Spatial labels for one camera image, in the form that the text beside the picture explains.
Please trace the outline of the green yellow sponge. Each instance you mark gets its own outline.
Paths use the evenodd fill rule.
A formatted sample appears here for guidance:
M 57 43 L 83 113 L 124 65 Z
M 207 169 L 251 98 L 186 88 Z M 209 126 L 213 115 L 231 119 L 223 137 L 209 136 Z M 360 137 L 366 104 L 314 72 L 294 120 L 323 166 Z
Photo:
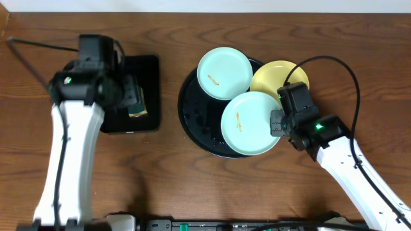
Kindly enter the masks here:
M 140 88 L 139 93 L 139 96 L 141 97 L 140 103 L 128 106 L 129 117 L 139 117 L 148 113 L 144 102 L 144 93 L 142 88 Z

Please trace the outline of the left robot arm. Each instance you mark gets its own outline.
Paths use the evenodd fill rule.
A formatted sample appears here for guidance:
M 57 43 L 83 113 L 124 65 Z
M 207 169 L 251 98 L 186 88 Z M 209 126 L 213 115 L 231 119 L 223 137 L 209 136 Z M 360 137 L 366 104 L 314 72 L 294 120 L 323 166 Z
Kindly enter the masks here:
M 35 222 L 57 230 L 92 222 L 94 154 L 105 114 L 125 96 L 116 61 L 76 60 L 48 83 L 53 101 L 53 141 Z

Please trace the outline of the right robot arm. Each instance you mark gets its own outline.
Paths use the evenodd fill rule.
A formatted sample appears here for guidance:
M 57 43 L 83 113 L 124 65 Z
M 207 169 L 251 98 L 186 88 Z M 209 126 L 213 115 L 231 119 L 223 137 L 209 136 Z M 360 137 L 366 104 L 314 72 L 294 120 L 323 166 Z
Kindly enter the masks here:
M 277 90 L 281 109 L 270 116 L 274 137 L 289 138 L 343 188 L 369 228 L 410 230 L 408 207 L 370 165 L 349 128 L 336 115 L 321 116 L 308 87 L 297 82 Z

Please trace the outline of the yellow plate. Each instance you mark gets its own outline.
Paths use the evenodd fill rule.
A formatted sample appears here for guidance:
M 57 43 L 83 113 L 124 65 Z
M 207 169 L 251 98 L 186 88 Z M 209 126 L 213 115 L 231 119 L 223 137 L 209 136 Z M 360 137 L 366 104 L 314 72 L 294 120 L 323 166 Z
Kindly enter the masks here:
M 277 89 L 283 86 L 286 77 L 295 66 L 295 63 L 286 60 L 277 60 L 263 65 L 254 73 L 250 91 L 264 92 L 280 104 Z

